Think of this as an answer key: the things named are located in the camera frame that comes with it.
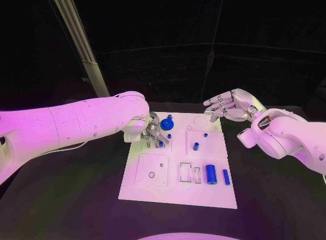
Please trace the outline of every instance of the robotic hand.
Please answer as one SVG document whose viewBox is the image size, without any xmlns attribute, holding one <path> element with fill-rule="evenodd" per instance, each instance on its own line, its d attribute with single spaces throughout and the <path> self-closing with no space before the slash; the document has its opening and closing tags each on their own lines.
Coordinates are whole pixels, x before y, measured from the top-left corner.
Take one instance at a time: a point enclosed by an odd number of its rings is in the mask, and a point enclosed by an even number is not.
<svg viewBox="0 0 326 240">
<path fill-rule="evenodd" d="M 118 131 L 125 142 L 149 139 L 167 144 L 158 123 L 135 91 L 54 107 L 0 111 L 0 184 L 30 159 Z"/>
<path fill-rule="evenodd" d="M 237 135 L 246 148 L 257 145 L 275 159 L 294 156 L 312 171 L 326 175 L 326 122 L 306 122 L 285 110 L 266 109 L 242 89 L 233 89 L 203 102 L 210 122 L 217 118 L 250 122 Z"/>
</svg>

